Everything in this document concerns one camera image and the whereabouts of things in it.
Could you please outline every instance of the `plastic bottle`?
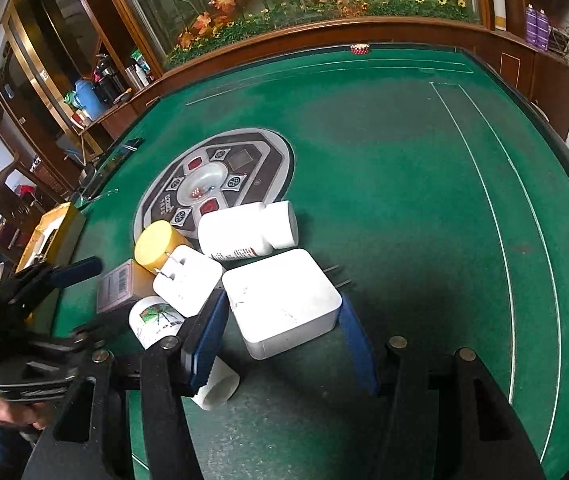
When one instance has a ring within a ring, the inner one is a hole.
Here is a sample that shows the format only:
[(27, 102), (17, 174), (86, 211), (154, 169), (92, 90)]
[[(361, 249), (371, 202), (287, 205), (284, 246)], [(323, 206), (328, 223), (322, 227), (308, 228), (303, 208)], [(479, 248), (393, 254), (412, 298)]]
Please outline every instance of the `plastic bottle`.
[(525, 15), (527, 20), (527, 34), (525, 39), (528, 44), (536, 46), (538, 44), (538, 13), (532, 4), (529, 4), (525, 10)]
[(142, 82), (143, 85), (145, 86), (149, 86), (149, 79), (147, 79), (147, 75), (146, 73), (144, 73), (144, 70), (140, 68), (140, 65), (138, 65), (137, 63), (135, 64), (135, 73), (138, 76), (138, 79), (140, 79), (140, 81)]
[(544, 10), (540, 10), (538, 14), (538, 38), (536, 44), (539, 49), (545, 52), (549, 50), (549, 18)]
[(159, 296), (143, 298), (129, 312), (129, 326), (144, 349), (164, 336), (176, 335), (184, 317)]
[(219, 209), (200, 218), (202, 252), (218, 261), (266, 256), (298, 245), (298, 224), (289, 200)]

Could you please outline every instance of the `metal bolt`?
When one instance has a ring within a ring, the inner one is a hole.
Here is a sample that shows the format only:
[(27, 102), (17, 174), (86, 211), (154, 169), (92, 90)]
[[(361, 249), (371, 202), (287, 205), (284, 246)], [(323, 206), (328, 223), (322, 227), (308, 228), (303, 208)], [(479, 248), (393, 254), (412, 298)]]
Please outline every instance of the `metal bolt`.
[(160, 346), (165, 350), (170, 350), (178, 344), (178, 338), (174, 335), (167, 335), (160, 340)]
[(460, 359), (463, 361), (471, 362), (476, 359), (476, 352), (471, 350), (471, 348), (460, 348), (458, 354), (460, 354)]
[(109, 352), (104, 348), (102, 348), (100, 350), (96, 350), (95, 352), (93, 352), (91, 358), (95, 363), (103, 363), (109, 358)]
[(395, 335), (389, 339), (389, 344), (394, 348), (405, 348), (405, 346), (407, 346), (407, 340), (401, 335)]

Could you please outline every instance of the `white line marking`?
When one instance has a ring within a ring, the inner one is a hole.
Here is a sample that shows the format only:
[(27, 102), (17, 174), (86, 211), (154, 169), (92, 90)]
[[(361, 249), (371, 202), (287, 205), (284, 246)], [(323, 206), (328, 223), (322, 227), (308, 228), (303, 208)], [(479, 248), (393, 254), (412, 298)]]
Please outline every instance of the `white line marking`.
[(455, 127), (458, 129), (458, 133), (463, 138), (463, 142), (465, 143), (465, 146), (467, 147), (467, 151), (469, 152), (469, 156), (471, 156), (471, 161), (473, 162), (473, 165), (476, 168), (476, 172), (478, 173), (478, 177), (481, 180), (482, 188), (484, 189), (485, 196), (487, 197), (487, 202), (489, 202), (489, 209), (491, 209), (491, 215), (493, 216), (493, 222), (496, 225), (496, 232), (498, 233), (498, 241), (500, 242), (500, 250), (502, 251), (502, 260), (503, 260), (504, 265), (505, 265), (505, 275), (507, 277), (507, 288), (509, 289), (509, 309), (511, 311), (511, 378), (509, 380), (509, 397), (508, 397), (509, 403), (511, 404), (511, 402), (513, 402), (513, 399), (514, 399), (514, 378), (516, 377), (516, 315), (514, 312), (514, 295), (513, 295), (513, 291), (511, 290), (511, 275), (509, 273), (509, 264), (507, 263), (507, 253), (505, 252), (505, 245), (502, 242), (502, 234), (500, 233), (500, 227), (498, 226), (498, 219), (496, 217), (496, 212), (493, 208), (493, 203), (491, 202), (491, 197), (489, 196), (487, 186), (485, 185), (484, 179), (482, 178), (482, 173), (481, 173), (480, 168), (478, 167), (478, 163), (476, 162), (476, 159), (473, 156), (473, 153), (471, 152), (471, 148), (469, 147), (469, 144), (467, 143), (467, 139), (465, 139), (465, 135), (463, 134), (463, 131), (460, 129), (460, 126), (458, 125), (455, 118), (453, 117), (453, 114), (451, 113), (451, 110), (447, 106), (447, 103), (445, 103), (445, 100), (442, 98), (442, 95), (440, 95), (440, 92), (437, 91), (436, 85), (433, 82), (431, 82), (430, 85), (434, 89), (434, 92), (436, 92), (436, 95), (440, 98), (440, 101), (442, 101), (442, 104), (447, 109), (447, 113), (449, 113), (449, 116), (450, 116), (451, 120), (453, 121), (453, 124), (455, 124)]
[(142, 467), (144, 467), (147, 471), (149, 470), (149, 467), (146, 465), (146, 463), (144, 463), (142, 460), (140, 460), (138, 457), (135, 456), (135, 454), (131, 453), (131, 456), (133, 457), (133, 459), (140, 464)]
[[(223, 88), (224, 86), (227, 85), (233, 85), (233, 88), (229, 88), (228, 90), (222, 90), (220, 92), (217, 92), (215, 94), (210, 94), (207, 95), (205, 97), (201, 97), (199, 99), (196, 99), (194, 101), (190, 101), (186, 104), (186, 106), (189, 105), (194, 105), (197, 104), (199, 102), (202, 101), (206, 101), (207, 99), (210, 99), (212, 97), (219, 97), (221, 95), (224, 94), (228, 94), (229, 92), (233, 92), (234, 90), (241, 90), (244, 88), (250, 88), (252, 86), (258, 85), (258, 84), (263, 84), (263, 83), (271, 83), (273, 81), (278, 81), (278, 80), (282, 80), (282, 79), (290, 79), (292, 77), (297, 77), (298, 74), (297, 73), (293, 73), (292, 75), (284, 75), (284, 76), (279, 76), (279, 77), (273, 77), (273, 78), (267, 78), (269, 76), (273, 76), (276, 74), (283, 74), (285, 72), (298, 72), (298, 70), (301, 70), (303, 68), (310, 68), (310, 67), (317, 67), (317, 66), (325, 66), (325, 65), (332, 65), (332, 64), (344, 64), (344, 63), (353, 63), (356, 61), (332, 61), (330, 63), (320, 63), (318, 65), (309, 65), (309, 66), (300, 66), (300, 67), (296, 67), (296, 68), (290, 68), (287, 70), (280, 70), (279, 72), (270, 72), (268, 74), (263, 74), (260, 76), (253, 76), (253, 77), (247, 77), (245, 79), (240, 79), (238, 81), (234, 81), (233, 83), (227, 83), (226, 85), (222, 85), (222, 86), (218, 86), (217, 89)], [(330, 68), (327, 70), (318, 70), (318, 72), (312, 72), (311, 75), (318, 75), (318, 74), (325, 74), (328, 72), (341, 72), (342, 70), (370, 70), (372, 68), (385, 68), (387, 70), (391, 70), (393, 68), (397, 68), (397, 69), (407, 69), (407, 70), (437, 70), (439, 72), (457, 72), (457, 73), (461, 73), (461, 74), (473, 74), (472, 70), (454, 70), (453, 68), (436, 68), (433, 66), (371, 66), (371, 65), (367, 65), (367, 66), (356, 66), (356, 67), (346, 67), (346, 68)], [(248, 84), (239, 84), (242, 83), (244, 81), (250, 81), (250, 83)]]
[(520, 183), (520, 187), (522, 187), (522, 189), (523, 189), (523, 193), (525, 194), (525, 197), (527, 199), (527, 203), (529, 204), (529, 209), (531, 210), (531, 214), (533, 215), (533, 221), (535, 221), (535, 226), (538, 228), (538, 234), (540, 235), (540, 240), (543, 243), (543, 248), (545, 249), (545, 256), (547, 257), (547, 265), (549, 266), (549, 275), (551, 276), (551, 288), (553, 289), (553, 302), (555, 303), (555, 307), (556, 307), (556, 326), (557, 326), (557, 330), (558, 330), (558, 379), (556, 381), (556, 397), (555, 397), (555, 400), (553, 402), (553, 411), (551, 413), (551, 423), (549, 424), (549, 432), (547, 433), (547, 440), (545, 441), (545, 447), (543, 447), (543, 452), (540, 455), (540, 462), (542, 462), (543, 459), (545, 458), (547, 446), (549, 446), (549, 439), (551, 438), (551, 430), (553, 429), (553, 424), (554, 424), (554, 421), (556, 418), (556, 409), (558, 408), (558, 397), (559, 397), (560, 390), (561, 390), (561, 370), (562, 370), (562, 332), (561, 331), (562, 331), (562, 328), (561, 328), (561, 310), (560, 310), (560, 306), (558, 303), (558, 291), (556, 290), (556, 279), (555, 279), (555, 276), (553, 275), (553, 266), (551, 265), (551, 257), (549, 256), (549, 251), (547, 250), (547, 243), (545, 241), (545, 236), (543, 235), (543, 229), (540, 227), (540, 222), (538, 221), (538, 215), (535, 213), (535, 210), (533, 209), (533, 204), (531, 202), (531, 199), (529, 198), (529, 193), (527, 193), (527, 188), (525, 188), (525, 184), (523, 183), (522, 179), (520, 178), (520, 174), (518, 173), (518, 170), (516, 169), (513, 161), (511, 160), (511, 157), (507, 153), (506, 148), (502, 144), (502, 141), (500, 140), (500, 138), (496, 134), (495, 130), (493, 129), (493, 127), (491, 126), (489, 121), (487, 121), (487, 118), (484, 116), (484, 114), (478, 108), (478, 105), (473, 101), (473, 99), (471, 99), (469, 94), (465, 91), (465, 89), (462, 86), (460, 86), (460, 90), (465, 92), (465, 95), (467, 96), (469, 101), (471, 101), (471, 104), (473, 104), (473, 106), (476, 108), (476, 110), (478, 110), (478, 113), (484, 119), (485, 123), (487, 123), (487, 126), (489, 127), (489, 129), (491, 130), (493, 135), (496, 137), (496, 140), (500, 144), (502, 151), (505, 152), (505, 155), (507, 156), (507, 160), (509, 161), (509, 165), (511, 166), (511, 169), (514, 170), (514, 173), (516, 173), (516, 177)]

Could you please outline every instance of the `white cup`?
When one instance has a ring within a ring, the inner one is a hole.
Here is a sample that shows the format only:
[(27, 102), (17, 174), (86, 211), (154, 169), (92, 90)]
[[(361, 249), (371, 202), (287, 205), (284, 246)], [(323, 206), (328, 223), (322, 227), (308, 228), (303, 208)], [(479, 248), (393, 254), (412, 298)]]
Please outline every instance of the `white cup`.
[(216, 356), (207, 384), (200, 388), (192, 399), (203, 410), (209, 412), (229, 400), (238, 388), (238, 384), (240, 384), (240, 376)]

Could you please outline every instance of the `yellow tape roll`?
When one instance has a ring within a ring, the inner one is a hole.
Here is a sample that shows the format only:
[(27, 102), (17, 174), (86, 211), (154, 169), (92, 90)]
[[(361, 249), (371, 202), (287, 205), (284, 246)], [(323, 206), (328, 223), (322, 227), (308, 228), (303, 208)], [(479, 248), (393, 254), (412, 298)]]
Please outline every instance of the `yellow tape roll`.
[(169, 222), (158, 220), (140, 234), (133, 254), (136, 262), (156, 274), (155, 269), (162, 269), (167, 262), (165, 253), (172, 253), (179, 245), (191, 247), (189, 241)]

